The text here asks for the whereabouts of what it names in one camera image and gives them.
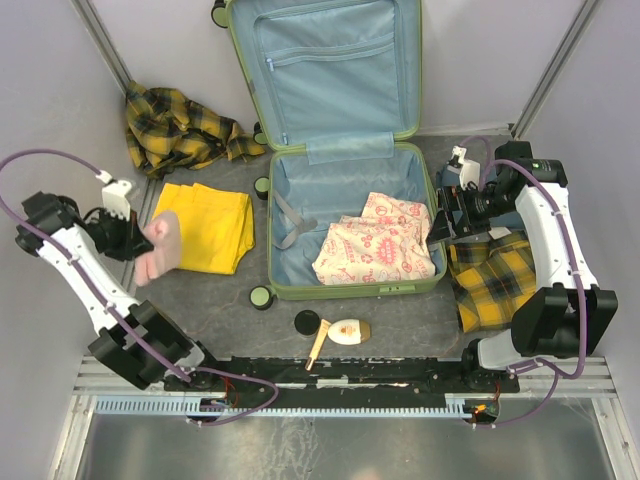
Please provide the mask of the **pink fluffy cloth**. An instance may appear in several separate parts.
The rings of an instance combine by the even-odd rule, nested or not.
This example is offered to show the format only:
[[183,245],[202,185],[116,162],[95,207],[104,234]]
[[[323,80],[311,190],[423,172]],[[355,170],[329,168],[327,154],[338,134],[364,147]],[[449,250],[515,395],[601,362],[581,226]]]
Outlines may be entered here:
[[135,259],[134,282],[137,287],[149,284],[181,263],[182,239],[178,216],[167,210],[157,215],[143,234],[153,249]]

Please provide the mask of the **cream pink-print cloth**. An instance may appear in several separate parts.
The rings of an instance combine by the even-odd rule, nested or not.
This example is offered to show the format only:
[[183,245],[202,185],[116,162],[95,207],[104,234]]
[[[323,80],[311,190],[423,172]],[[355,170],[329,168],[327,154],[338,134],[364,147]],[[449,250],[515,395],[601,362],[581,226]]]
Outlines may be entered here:
[[329,226],[312,268],[323,285],[419,281],[436,266],[426,237],[431,218],[425,204],[369,194],[358,217]]

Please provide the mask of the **yellow garment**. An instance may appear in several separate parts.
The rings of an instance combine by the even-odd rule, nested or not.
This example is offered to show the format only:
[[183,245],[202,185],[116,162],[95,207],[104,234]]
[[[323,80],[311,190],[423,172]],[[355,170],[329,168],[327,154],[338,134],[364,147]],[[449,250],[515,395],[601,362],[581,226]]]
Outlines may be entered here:
[[246,193],[167,183],[154,214],[165,211],[178,218],[182,270],[233,275],[255,246],[253,204]]

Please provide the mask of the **blue-grey garment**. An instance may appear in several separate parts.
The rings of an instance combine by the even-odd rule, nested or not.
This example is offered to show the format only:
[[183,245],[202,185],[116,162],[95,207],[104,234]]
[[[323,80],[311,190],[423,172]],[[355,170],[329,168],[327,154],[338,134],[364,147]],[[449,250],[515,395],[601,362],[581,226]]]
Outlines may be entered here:
[[479,186],[476,189],[463,190],[459,185],[458,175],[448,171],[446,166],[447,164],[437,175],[437,200],[440,208],[445,208],[446,206],[452,207],[454,204],[458,203],[470,203],[475,197],[483,194],[483,191],[479,189]]

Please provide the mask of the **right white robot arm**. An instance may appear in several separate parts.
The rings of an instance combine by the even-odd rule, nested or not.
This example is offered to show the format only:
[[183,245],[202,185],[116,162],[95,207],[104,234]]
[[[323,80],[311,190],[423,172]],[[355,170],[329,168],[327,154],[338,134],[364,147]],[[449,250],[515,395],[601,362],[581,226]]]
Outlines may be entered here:
[[545,366],[566,379],[579,377],[618,309],[614,291],[600,288],[582,254],[569,211],[563,164],[537,159],[527,141],[488,149],[487,164],[452,150],[447,164],[455,185],[438,191],[430,244],[488,232],[491,221],[515,212],[531,247],[536,291],[511,317],[509,330],[472,347],[458,368],[467,389],[481,391],[495,371],[520,374]]

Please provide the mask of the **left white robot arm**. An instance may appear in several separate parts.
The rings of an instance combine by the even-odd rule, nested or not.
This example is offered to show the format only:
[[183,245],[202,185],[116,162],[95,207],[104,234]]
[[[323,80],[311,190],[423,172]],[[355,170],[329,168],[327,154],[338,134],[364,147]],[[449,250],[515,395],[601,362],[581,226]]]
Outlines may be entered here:
[[134,210],[96,207],[82,214],[69,197],[37,192],[22,203],[26,222],[16,244],[53,266],[87,310],[97,334],[89,351],[137,387],[162,383],[168,391],[215,387],[221,366],[149,301],[132,297],[100,258],[129,261],[152,250]]

